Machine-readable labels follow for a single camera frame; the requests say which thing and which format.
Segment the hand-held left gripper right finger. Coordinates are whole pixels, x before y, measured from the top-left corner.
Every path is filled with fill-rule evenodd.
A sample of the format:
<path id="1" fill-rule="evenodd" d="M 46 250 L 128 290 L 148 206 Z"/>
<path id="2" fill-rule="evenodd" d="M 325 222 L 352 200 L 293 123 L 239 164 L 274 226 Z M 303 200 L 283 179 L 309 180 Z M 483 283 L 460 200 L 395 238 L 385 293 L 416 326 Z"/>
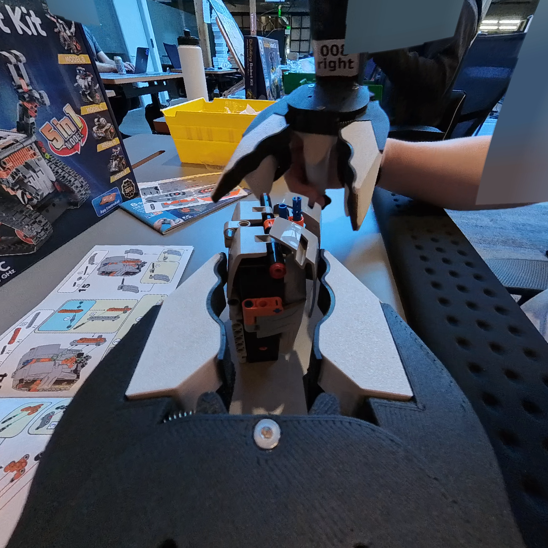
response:
<path id="1" fill-rule="evenodd" d="M 355 415 L 366 397 L 410 401 L 400 355 L 378 298 L 332 254 L 321 250 L 318 306 L 307 406 L 321 392 L 335 394 L 343 414 Z"/>

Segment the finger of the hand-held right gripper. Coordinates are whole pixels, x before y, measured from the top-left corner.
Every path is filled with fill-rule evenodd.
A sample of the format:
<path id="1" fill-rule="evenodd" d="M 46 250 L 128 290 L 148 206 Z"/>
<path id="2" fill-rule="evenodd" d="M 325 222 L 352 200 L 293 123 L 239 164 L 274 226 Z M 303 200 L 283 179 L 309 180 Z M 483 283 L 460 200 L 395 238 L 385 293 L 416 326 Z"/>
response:
<path id="1" fill-rule="evenodd" d="M 235 152 L 211 195 L 218 202 L 245 180 L 253 194 L 259 198 L 271 191 L 273 182 L 279 177 L 277 169 L 282 165 L 281 157 L 291 157 L 289 126 L 257 126 L 243 135 Z"/>
<path id="2" fill-rule="evenodd" d="M 345 213 L 358 231 L 366 217 L 378 177 L 381 152 L 371 121 L 354 121 L 338 139 L 338 176 L 345 190 Z"/>

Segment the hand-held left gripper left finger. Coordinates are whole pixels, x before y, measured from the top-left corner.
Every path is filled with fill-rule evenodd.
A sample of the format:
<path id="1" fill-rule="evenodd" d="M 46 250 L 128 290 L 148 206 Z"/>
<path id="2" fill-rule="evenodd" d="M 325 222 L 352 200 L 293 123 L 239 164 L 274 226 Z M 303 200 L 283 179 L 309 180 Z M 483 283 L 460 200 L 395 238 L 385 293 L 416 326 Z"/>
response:
<path id="1" fill-rule="evenodd" d="M 126 390 L 129 399 L 169 396 L 195 409 L 202 393 L 218 392 L 228 408 L 235 384 L 227 333 L 225 253 L 212 256 L 162 304 Z"/>

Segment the grey brick robot model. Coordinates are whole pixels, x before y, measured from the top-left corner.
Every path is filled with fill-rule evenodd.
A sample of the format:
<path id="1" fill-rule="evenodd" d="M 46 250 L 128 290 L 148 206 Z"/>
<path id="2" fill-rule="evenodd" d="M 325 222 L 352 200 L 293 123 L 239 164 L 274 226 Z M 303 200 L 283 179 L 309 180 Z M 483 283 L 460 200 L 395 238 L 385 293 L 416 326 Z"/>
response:
<path id="1" fill-rule="evenodd" d="M 237 204 L 225 223 L 226 296 L 238 360 L 274 362 L 291 352 L 316 302 L 321 207 L 288 193 Z"/>

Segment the person's right forearm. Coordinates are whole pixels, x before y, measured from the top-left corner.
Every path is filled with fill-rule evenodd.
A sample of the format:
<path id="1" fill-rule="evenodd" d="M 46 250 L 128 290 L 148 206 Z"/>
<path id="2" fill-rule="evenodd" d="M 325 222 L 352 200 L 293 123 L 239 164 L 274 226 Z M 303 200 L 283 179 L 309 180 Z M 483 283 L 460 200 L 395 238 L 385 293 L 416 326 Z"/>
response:
<path id="1" fill-rule="evenodd" d="M 435 142 L 387 139 L 376 185 L 415 200 L 452 210 L 476 205 L 491 136 Z"/>

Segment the person's right hand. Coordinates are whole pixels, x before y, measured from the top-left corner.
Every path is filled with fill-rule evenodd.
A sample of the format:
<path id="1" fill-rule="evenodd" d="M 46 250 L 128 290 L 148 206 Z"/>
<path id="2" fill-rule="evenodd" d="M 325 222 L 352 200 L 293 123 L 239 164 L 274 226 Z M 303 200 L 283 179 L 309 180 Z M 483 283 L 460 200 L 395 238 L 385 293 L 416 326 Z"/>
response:
<path id="1" fill-rule="evenodd" d="M 299 138 L 294 138 L 291 141 L 291 165 L 284 174 L 284 180 L 291 192 L 309 199 L 310 207 L 317 203 L 325 208 L 331 203 L 331 199 L 325 195 L 324 191 L 318 191 L 308 181 L 305 170 L 304 145 Z"/>

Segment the green bin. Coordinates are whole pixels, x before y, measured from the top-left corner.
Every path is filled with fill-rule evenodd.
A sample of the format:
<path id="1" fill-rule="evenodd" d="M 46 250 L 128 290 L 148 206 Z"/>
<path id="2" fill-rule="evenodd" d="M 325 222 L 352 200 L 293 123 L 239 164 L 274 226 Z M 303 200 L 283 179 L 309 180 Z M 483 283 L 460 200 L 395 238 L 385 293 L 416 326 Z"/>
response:
<path id="1" fill-rule="evenodd" d="M 314 73 L 283 72 L 282 80 L 284 93 L 287 95 L 299 86 L 314 84 L 316 75 Z M 372 80 L 365 80 L 363 84 L 373 93 L 373 100 L 382 100 L 382 85 L 377 84 Z"/>

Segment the yellow plastic bin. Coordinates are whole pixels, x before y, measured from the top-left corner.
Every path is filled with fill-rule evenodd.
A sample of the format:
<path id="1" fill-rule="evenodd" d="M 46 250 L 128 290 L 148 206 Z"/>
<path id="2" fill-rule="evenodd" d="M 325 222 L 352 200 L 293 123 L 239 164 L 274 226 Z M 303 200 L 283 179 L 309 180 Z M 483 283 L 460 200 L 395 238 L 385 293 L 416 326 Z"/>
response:
<path id="1" fill-rule="evenodd" d="M 163 109 L 183 163 L 225 166 L 257 113 L 269 100 L 203 98 Z"/>

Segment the dark robot kit box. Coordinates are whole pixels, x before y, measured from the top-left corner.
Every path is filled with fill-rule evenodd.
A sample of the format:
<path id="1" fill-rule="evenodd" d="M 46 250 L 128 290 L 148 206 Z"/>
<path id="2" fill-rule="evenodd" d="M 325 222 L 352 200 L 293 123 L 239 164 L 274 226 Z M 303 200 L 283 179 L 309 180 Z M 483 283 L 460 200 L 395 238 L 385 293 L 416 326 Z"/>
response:
<path id="1" fill-rule="evenodd" d="M 277 100 L 283 93 L 277 39 L 244 36 L 245 97 Z"/>

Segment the clear sticker sheet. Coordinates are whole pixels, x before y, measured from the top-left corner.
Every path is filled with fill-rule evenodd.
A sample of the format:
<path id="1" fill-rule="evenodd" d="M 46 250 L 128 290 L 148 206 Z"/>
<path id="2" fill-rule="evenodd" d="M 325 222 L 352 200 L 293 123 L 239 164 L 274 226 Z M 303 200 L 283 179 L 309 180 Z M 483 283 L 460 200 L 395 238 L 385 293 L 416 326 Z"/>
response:
<path id="1" fill-rule="evenodd" d="M 207 173 L 140 182 L 138 188 L 147 214 L 159 216 L 168 211 L 213 204 L 211 195 L 220 173 Z"/>

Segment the blue leaflet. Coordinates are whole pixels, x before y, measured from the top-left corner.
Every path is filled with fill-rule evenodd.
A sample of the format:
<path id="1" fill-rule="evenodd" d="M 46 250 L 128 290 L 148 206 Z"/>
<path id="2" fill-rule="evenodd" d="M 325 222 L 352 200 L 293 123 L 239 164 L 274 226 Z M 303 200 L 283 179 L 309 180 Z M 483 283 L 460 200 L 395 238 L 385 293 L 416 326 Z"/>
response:
<path id="1" fill-rule="evenodd" d="M 141 196 L 128 200 L 121 204 L 121 208 L 139 219 L 140 221 L 153 228 L 155 231 L 164 235 L 168 231 L 190 223 L 213 211 L 223 208 L 226 205 L 236 202 L 250 194 L 250 189 L 241 186 L 235 187 L 231 192 L 224 196 L 219 202 L 209 205 L 198 205 L 192 208 L 181 208 L 168 211 L 159 216 L 147 214 L 145 212 Z"/>

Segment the open instruction booklet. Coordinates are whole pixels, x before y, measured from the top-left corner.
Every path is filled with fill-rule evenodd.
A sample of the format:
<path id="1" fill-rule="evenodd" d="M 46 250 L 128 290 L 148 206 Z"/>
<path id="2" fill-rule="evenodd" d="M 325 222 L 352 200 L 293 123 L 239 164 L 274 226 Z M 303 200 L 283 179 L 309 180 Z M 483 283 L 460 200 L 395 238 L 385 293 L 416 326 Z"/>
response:
<path id="1" fill-rule="evenodd" d="M 1 545 L 73 395 L 130 328 L 175 290 L 193 250 L 97 245 L 1 336 Z"/>

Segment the wooden panel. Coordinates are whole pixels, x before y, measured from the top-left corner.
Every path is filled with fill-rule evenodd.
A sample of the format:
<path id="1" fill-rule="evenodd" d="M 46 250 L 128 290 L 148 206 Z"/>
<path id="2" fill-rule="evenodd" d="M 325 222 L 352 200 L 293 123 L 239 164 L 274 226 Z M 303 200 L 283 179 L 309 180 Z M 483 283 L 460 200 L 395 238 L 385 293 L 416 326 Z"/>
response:
<path id="1" fill-rule="evenodd" d="M 234 58 L 239 71 L 244 75 L 245 48 L 243 34 L 223 1 L 209 1 L 209 3 L 215 11 L 217 25 L 232 53 L 232 57 Z"/>

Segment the white water bottle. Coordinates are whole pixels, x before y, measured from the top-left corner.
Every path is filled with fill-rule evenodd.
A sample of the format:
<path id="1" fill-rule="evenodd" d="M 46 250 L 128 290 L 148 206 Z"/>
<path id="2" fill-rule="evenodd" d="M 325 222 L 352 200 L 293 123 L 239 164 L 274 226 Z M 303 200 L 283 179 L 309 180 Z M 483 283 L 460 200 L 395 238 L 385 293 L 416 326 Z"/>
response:
<path id="1" fill-rule="evenodd" d="M 188 29 L 178 37 L 178 53 L 187 99 L 209 101 L 200 41 Z"/>

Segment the blue robot kit box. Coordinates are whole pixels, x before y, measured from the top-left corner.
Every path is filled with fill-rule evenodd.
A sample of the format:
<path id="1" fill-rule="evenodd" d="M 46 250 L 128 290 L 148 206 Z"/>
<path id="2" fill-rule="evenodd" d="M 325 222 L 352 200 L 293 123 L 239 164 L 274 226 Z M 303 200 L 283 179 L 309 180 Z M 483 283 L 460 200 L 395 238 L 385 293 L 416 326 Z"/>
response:
<path id="1" fill-rule="evenodd" d="M 138 195 L 81 24 L 1 1 L 1 285 Z"/>

